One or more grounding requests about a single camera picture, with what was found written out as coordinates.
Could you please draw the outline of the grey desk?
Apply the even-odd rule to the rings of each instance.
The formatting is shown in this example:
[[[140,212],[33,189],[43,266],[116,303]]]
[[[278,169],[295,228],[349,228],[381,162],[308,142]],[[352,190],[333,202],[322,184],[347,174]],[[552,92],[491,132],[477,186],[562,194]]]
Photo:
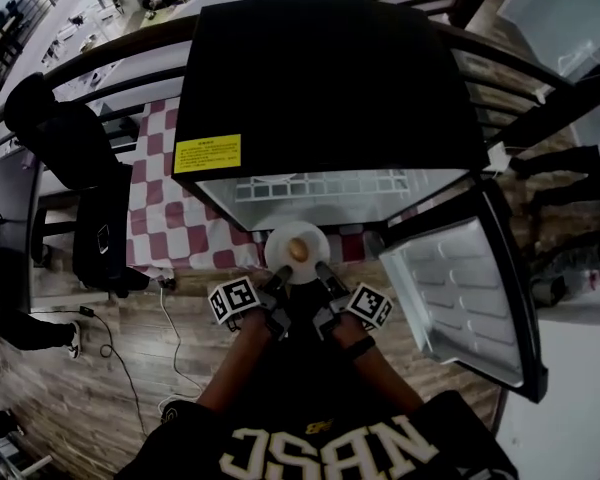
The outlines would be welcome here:
[[[31,309],[31,235],[40,165],[25,150],[0,159],[0,308]]]

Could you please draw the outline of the black mini fridge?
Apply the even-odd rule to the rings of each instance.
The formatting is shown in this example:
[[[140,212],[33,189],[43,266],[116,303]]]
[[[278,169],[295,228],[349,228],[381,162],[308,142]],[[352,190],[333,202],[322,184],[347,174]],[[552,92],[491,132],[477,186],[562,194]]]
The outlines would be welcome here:
[[[419,350],[541,401],[548,371],[510,210],[451,50],[363,0],[202,9],[171,175],[243,231],[324,336],[400,308]]]

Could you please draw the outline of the black office chair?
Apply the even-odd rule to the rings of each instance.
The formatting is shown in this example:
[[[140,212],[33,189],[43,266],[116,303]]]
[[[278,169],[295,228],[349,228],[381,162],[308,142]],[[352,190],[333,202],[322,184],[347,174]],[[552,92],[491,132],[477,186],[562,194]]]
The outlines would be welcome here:
[[[67,189],[79,196],[73,272],[88,288],[126,298],[149,277],[127,265],[127,214],[132,167],[112,150],[98,116],[86,105],[59,102],[40,73],[9,94],[4,122]]]

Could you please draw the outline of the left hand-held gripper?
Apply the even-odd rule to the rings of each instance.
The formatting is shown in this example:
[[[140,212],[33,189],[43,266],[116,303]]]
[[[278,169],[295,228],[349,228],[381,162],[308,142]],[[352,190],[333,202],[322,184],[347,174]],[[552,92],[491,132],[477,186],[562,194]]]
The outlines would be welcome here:
[[[291,327],[285,306],[288,301],[286,285],[292,275],[293,269],[285,265],[260,287],[255,287],[248,276],[219,284],[208,296],[217,323],[236,332],[241,329],[241,321],[249,310],[260,309],[273,337],[281,341]]]

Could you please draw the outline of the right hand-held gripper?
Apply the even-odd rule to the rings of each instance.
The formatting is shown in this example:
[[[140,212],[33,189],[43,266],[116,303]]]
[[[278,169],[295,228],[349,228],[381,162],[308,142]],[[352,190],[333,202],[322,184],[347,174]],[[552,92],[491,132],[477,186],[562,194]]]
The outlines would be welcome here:
[[[315,270],[318,280],[328,292],[328,301],[312,319],[321,340],[325,340],[336,327],[343,313],[356,316],[366,330],[377,330],[384,326],[393,309],[388,296],[364,283],[351,292],[324,261],[317,262]]]

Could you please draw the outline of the white table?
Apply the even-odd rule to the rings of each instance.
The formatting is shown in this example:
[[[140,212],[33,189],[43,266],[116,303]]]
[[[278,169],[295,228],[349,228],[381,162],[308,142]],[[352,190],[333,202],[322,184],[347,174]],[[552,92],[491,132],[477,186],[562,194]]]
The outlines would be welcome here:
[[[548,389],[511,394],[497,441],[521,480],[600,480],[600,286],[539,313]]]

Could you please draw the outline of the black curved railing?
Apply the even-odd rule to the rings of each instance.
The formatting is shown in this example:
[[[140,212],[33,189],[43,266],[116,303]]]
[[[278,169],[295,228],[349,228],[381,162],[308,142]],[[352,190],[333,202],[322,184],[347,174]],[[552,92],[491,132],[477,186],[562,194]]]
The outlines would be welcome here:
[[[176,141],[196,178],[355,169],[478,170],[486,123],[455,61],[468,52],[550,87],[498,128],[532,146],[600,105],[600,66],[576,82],[391,0],[199,0],[196,15],[109,42],[49,72],[58,87],[147,55],[122,90],[183,81]],[[189,50],[164,68],[159,55]]]

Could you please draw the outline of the person's right forearm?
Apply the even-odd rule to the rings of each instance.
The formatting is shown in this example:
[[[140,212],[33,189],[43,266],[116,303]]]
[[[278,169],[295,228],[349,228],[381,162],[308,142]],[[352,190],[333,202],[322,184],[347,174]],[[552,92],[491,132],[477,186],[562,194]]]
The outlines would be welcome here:
[[[343,313],[331,335],[344,354],[347,347],[370,334],[356,316]],[[394,370],[377,345],[355,361],[348,361],[354,365],[359,376],[384,400],[399,409],[401,414],[410,415],[424,405],[423,399]]]

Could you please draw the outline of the person's black lettered jersey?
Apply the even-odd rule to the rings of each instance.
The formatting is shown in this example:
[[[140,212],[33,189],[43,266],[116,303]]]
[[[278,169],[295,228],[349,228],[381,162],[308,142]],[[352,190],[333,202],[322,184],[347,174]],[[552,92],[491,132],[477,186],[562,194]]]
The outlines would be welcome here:
[[[447,390],[401,414],[333,337],[273,339],[231,407],[169,403],[114,480],[519,480],[494,436]]]

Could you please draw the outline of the person's left forearm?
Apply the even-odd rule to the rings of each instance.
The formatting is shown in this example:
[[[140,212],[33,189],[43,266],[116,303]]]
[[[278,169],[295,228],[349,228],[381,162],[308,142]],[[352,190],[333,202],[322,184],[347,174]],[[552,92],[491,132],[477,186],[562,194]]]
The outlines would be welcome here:
[[[264,312],[249,310],[226,357],[198,397],[197,404],[214,413],[227,411],[246,386],[271,341],[272,334],[266,325]]]

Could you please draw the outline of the black wristband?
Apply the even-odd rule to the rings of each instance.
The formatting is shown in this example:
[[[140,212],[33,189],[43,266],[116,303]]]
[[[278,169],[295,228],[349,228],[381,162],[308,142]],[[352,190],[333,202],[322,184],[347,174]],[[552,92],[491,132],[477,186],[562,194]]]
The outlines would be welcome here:
[[[344,355],[348,360],[355,361],[357,358],[361,357],[375,346],[375,339],[372,336],[368,335],[347,347],[344,350]]]

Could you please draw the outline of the small white plate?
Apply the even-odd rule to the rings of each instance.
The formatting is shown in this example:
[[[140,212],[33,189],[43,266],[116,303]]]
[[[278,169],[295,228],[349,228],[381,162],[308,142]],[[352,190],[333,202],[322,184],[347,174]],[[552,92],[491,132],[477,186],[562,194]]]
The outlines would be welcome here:
[[[288,251],[288,243],[292,238],[302,239],[309,249],[309,258],[305,263],[294,261]],[[268,237],[265,250],[265,261],[271,272],[288,265],[293,269],[289,279],[291,285],[303,285],[316,280],[315,265],[319,261],[329,263],[331,250],[326,235],[315,225],[304,221],[290,222],[275,229]]]

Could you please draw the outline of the white power adapter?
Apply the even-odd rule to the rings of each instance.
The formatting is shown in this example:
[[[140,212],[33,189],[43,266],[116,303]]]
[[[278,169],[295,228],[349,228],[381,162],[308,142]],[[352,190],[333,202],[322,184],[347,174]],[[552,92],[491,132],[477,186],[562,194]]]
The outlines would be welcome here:
[[[486,171],[502,173],[507,170],[511,157],[507,154],[506,148],[502,142],[493,145],[488,150],[489,165]]]

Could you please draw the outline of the red white checkered tablecloth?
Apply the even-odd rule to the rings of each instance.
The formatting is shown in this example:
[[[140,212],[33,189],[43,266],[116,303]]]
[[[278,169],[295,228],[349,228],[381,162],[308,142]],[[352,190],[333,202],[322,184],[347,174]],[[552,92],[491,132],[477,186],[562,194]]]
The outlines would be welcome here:
[[[260,269],[262,233],[237,230],[170,177],[179,100],[145,105],[131,154],[127,264],[152,278],[175,270]]]

